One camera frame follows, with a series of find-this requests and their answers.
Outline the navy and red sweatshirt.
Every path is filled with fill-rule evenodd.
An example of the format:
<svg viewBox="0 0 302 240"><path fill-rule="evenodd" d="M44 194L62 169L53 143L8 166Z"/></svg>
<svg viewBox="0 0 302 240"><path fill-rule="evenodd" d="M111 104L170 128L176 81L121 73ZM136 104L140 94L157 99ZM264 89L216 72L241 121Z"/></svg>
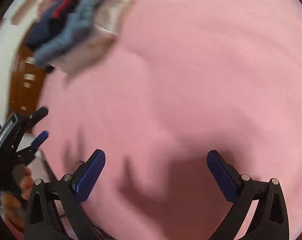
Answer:
<svg viewBox="0 0 302 240"><path fill-rule="evenodd" d="M24 42L34 52L43 44L56 37L64 28L69 14L73 13L80 0L57 0L51 3L37 23L35 23Z"/></svg>

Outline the brown wooden headboard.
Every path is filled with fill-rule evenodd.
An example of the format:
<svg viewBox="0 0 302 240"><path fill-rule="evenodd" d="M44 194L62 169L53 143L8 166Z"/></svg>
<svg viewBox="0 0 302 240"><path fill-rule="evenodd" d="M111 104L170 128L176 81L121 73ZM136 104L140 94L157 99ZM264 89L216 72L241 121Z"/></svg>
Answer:
<svg viewBox="0 0 302 240"><path fill-rule="evenodd" d="M12 64L7 115L28 115L37 110L47 73L32 62L33 52L21 44Z"/></svg>

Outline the folded light blue garment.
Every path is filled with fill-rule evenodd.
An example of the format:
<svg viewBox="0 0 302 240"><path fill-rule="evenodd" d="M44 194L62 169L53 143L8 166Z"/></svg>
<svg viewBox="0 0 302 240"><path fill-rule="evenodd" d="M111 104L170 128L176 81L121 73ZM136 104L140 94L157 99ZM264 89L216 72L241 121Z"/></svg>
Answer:
<svg viewBox="0 0 302 240"><path fill-rule="evenodd" d="M91 33L95 12L104 0L79 0L62 31L34 52L34 65L42 68L82 43Z"/></svg>

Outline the folded white beige garment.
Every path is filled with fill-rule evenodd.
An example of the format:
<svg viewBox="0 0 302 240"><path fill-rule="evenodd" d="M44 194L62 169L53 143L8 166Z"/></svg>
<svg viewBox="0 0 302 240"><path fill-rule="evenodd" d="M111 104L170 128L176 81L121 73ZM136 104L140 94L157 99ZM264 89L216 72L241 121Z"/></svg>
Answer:
<svg viewBox="0 0 302 240"><path fill-rule="evenodd" d="M135 0L105 0L98 8L93 29L82 43L49 63L74 75L100 61L121 33L125 17Z"/></svg>

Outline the pink fleece bed sheet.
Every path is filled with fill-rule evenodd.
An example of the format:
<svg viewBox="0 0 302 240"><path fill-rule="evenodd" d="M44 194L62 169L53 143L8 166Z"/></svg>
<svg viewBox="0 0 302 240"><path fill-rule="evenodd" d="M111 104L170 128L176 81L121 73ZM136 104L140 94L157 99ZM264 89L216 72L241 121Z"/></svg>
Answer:
<svg viewBox="0 0 302 240"><path fill-rule="evenodd" d="M96 149L84 209L116 239L208 239L231 204L206 165L277 178L289 236L302 232L302 5L298 0L135 0L118 40L40 105L53 172Z"/></svg>

